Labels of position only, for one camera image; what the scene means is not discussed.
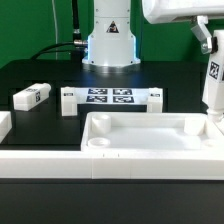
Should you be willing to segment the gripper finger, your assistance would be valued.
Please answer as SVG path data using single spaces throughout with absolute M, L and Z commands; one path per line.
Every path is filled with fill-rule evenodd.
M 203 54 L 210 54 L 212 52 L 212 35 L 207 29 L 207 24 L 207 16 L 196 16 L 191 22 L 191 31 L 200 42 Z

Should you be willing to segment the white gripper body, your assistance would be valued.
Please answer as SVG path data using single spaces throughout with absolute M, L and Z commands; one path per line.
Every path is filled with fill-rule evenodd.
M 224 0 L 142 0 L 142 7 L 144 17 L 151 24 L 193 16 L 224 16 Z

